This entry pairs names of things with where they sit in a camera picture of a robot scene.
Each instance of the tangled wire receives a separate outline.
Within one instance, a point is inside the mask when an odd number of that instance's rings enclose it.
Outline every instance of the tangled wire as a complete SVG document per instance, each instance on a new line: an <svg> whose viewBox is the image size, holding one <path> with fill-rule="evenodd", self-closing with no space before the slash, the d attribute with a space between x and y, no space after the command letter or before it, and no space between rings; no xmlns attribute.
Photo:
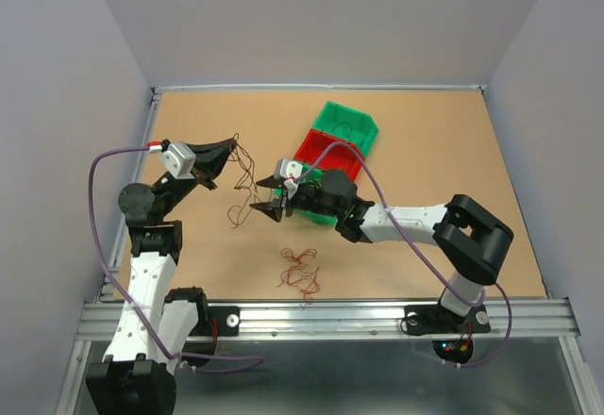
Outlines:
<svg viewBox="0 0 604 415"><path fill-rule="evenodd" d="M294 264L287 271L281 273L281 283L277 287L288 285L298 288L302 293L303 307L307 307L312 303L312 295L321 289L319 283L317 283L317 274L320 268L317 267L314 271L308 271L309 265L302 258L310 257L314 259L317 256L317 251L309 248L296 257L292 249L284 248L281 250L281 256Z"/></svg>

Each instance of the plastic storage bin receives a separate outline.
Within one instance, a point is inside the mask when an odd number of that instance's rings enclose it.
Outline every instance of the plastic storage bin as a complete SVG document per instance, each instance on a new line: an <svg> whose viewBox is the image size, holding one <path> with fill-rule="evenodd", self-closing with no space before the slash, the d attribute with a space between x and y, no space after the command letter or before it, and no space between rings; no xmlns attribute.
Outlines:
<svg viewBox="0 0 604 415"><path fill-rule="evenodd" d="M321 153L329 145L335 141L344 141L336 137L319 132L318 130L311 129L309 134L304 139L302 146L295 153L294 159L303 163L312 165L316 159L321 156ZM359 148L349 142L355 151L362 155ZM319 169L325 170L342 170L351 181L354 181L361 170L361 163L357 160L356 156L348 149L343 146L336 146L329 154L321 161L318 166Z"/></svg>
<svg viewBox="0 0 604 415"><path fill-rule="evenodd" d="M303 167L303 169L302 169L302 174L303 174L309 170L310 165L307 163L303 163L302 167ZM312 173L310 173L308 176L306 176L304 178L304 180L305 181L310 181L310 180L318 181L321 179L322 175L323 175L323 172L321 170L315 168L314 170L312 170ZM273 190L273 193L275 194L275 196L281 196L281 189L275 189L275 190ZM298 210L298 209L296 210L296 212L299 212L300 214L304 215L305 217L308 217L316 224L329 224L331 226L334 226L336 223L338 223L338 219L336 219L335 217L329 217L328 215L313 214L312 212L307 212L306 210Z"/></svg>
<svg viewBox="0 0 604 415"><path fill-rule="evenodd" d="M369 154L379 132L371 115L335 102L325 104L312 128L356 144L364 157Z"/></svg>

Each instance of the brown wire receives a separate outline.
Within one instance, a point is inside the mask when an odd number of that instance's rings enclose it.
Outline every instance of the brown wire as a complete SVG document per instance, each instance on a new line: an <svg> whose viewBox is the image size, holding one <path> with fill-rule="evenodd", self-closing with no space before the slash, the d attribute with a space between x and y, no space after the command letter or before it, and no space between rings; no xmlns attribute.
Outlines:
<svg viewBox="0 0 604 415"><path fill-rule="evenodd" d="M349 123L348 121L342 121L342 122L334 125L333 128L331 129L331 132L335 132L335 130L338 127L342 128L342 131L344 132L344 136L350 140L350 136L352 135L352 124Z"/></svg>
<svg viewBox="0 0 604 415"><path fill-rule="evenodd" d="M294 264L288 270L281 273L281 283L277 287L288 285L298 288L302 293L303 307L310 305L312 303L312 295L321 289L319 283L317 283L317 274L320 268L317 267L314 271L308 271L307 268L309 265L302 258L310 257L314 259L317 256L317 251L309 248L299 256L295 256L292 249L284 248L281 250L281 256Z"/></svg>
<svg viewBox="0 0 604 415"><path fill-rule="evenodd" d="M235 183L236 191L247 191L247 196L241 205L233 205L226 212L228 220L233 224L233 228L241 226L252 213L250 203L261 203L262 200L258 194L258 186L254 178L256 171L256 161L249 155L247 150L239 144L239 134L235 134L233 139L237 142L237 146L232 151L228 161L237 162L243 170L242 176Z"/></svg>

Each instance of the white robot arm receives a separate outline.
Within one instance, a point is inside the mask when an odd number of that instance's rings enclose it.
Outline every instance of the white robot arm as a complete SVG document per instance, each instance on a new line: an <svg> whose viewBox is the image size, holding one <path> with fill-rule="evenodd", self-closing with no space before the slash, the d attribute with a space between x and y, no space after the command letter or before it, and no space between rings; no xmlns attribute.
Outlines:
<svg viewBox="0 0 604 415"><path fill-rule="evenodd" d="M512 231L467 195L431 207L389 207L357 196L357 186L340 170L324 172L319 181L298 181L302 165L278 162L275 173L259 186L284 189L280 197L256 203L280 222L285 212L302 209L336 217L336 231L353 242L409 241L439 246L456 271L446 285L438 308L464 322L485 286L493 285L513 240Z"/></svg>

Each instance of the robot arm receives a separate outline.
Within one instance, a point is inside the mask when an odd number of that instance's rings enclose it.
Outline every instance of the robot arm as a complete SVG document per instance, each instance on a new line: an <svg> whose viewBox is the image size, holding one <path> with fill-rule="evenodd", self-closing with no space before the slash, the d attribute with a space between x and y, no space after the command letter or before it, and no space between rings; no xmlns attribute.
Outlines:
<svg viewBox="0 0 604 415"><path fill-rule="evenodd" d="M117 330L102 363L92 363L86 382L100 415L172 414L176 402L174 372L187 337L208 323L208 302L201 288L171 290L182 248L182 224L166 222L195 187L216 188L234 139L189 145L162 141L149 148L167 172L155 184L129 184L119 194L132 242L127 293ZM158 347L135 309L140 309L171 357Z"/></svg>
<svg viewBox="0 0 604 415"><path fill-rule="evenodd" d="M340 170L323 173L320 181L295 182L302 165L289 159L259 186L284 189L281 196L252 208L280 222L294 209L336 217L336 231L352 242L403 241L386 209L357 196L357 186ZM484 286L493 285L513 240L512 231L467 195L432 207L390 207L408 239L439 246L456 269L449 285L465 299L476 301ZM439 301L463 322L470 307L446 289Z"/></svg>

